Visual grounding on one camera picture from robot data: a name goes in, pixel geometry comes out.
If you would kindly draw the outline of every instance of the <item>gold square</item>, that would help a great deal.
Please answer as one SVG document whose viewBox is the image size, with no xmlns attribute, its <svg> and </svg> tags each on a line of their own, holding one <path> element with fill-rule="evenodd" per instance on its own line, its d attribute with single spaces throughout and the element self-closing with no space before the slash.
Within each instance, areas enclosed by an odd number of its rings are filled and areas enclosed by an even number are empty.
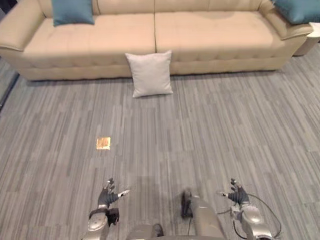
<svg viewBox="0 0 320 240">
<path fill-rule="evenodd" d="M 98 150 L 110 150 L 111 137 L 99 137 L 96 140 L 96 149 Z"/>
</svg>

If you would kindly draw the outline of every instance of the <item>gray carpet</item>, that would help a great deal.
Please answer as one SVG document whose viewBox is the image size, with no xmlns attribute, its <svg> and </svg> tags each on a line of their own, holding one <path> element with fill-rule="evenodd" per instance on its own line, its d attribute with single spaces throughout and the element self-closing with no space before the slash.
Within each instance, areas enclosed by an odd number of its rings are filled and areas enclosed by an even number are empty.
<svg viewBox="0 0 320 240">
<path fill-rule="evenodd" d="M 0 58 L 0 99 L 5 94 L 15 73 L 16 71 L 3 58 Z"/>
<path fill-rule="evenodd" d="M 215 191 L 231 177 L 275 211 L 281 239 L 318 239 L 319 66 L 320 46 L 274 72 L 173 76 L 174 94 L 140 99 L 130 79 L 21 77 L 0 114 L 0 239 L 79 239 L 109 177 L 132 191 L 114 204 L 108 239 L 141 223 L 187 234 L 180 192 L 191 187 L 222 211 L 232 203 Z M 95 149 L 104 136 L 110 151 Z"/>
</svg>

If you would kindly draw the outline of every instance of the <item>beige sofa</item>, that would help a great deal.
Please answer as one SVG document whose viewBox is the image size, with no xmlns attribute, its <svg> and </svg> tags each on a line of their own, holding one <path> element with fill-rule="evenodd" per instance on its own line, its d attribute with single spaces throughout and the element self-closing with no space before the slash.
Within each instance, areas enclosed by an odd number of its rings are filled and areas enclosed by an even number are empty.
<svg viewBox="0 0 320 240">
<path fill-rule="evenodd" d="M 312 32 L 269 0 L 92 0 L 95 25 L 53 26 L 51 0 L 0 23 L 0 56 L 28 80 L 130 77 L 124 53 L 172 50 L 175 75 L 280 69 Z"/>
</svg>

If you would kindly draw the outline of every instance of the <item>cable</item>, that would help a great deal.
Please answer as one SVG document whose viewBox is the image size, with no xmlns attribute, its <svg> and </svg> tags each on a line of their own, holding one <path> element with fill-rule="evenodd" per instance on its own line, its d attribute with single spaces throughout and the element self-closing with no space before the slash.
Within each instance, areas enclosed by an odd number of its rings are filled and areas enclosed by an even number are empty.
<svg viewBox="0 0 320 240">
<path fill-rule="evenodd" d="M 275 219 L 277 220 L 277 222 L 279 223 L 279 231 L 276 233 L 276 235 L 274 236 L 274 238 L 278 238 L 280 236 L 280 233 L 282 231 L 282 225 L 281 225 L 281 222 L 279 220 L 279 218 L 276 216 L 276 214 L 274 213 L 274 211 L 271 210 L 271 208 L 268 206 L 268 204 L 266 204 L 261 198 L 251 194 L 251 193 L 248 193 L 249 196 L 251 197 L 254 197 L 256 199 L 258 199 L 259 201 L 261 201 L 269 210 L 270 212 L 273 214 L 273 216 L 275 217 Z"/>
<path fill-rule="evenodd" d="M 192 220 L 192 217 L 190 217 L 190 221 L 189 221 L 188 236 L 189 236 L 189 234 L 190 234 L 191 220 Z"/>
<path fill-rule="evenodd" d="M 230 211 L 231 211 L 231 208 L 222 212 L 217 212 L 216 214 L 217 215 L 226 214 L 226 213 L 229 213 Z"/>
<path fill-rule="evenodd" d="M 237 229 L 236 229 L 235 220 L 233 220 L 233 229 L 234 229 L 235 233 L 236 233 L 240 238 L 242 238 L 242 239 L 248 239 L 248 238 L 246 238 L 246 237 L 244 237 L 244 236 L 241 236 L 241 235 L 238 233 L 238 231 L 237 231 Z"/>
<path fill-rule="evenodd" d="M 4 94 L 0 98 L 0 112 L 1 112 L 2 108 L 4 107 L 11 91 L 14 89 L 19 77 L 20 77 L 20 75 L 18 73 L 15 73 L 13 75 L 13 77 L 10 80 L 9 86 L 6 88 L 6 90 L 4 91 Z"/>
</svg>

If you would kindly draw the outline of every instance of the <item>white pillow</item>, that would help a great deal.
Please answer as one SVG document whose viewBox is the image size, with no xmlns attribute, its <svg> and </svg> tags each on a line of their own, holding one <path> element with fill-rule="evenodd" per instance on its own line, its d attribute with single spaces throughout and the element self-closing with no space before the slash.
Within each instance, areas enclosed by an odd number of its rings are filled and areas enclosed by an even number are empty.
<svg viewBox="0 0 320 240">
<path fill-rule="evenodd" d="M 133 98 L 173 93 L 170 85 L 171 54 L 171 50 L 147 55 L 125 54 L 133 77 Z"/>
</svg>

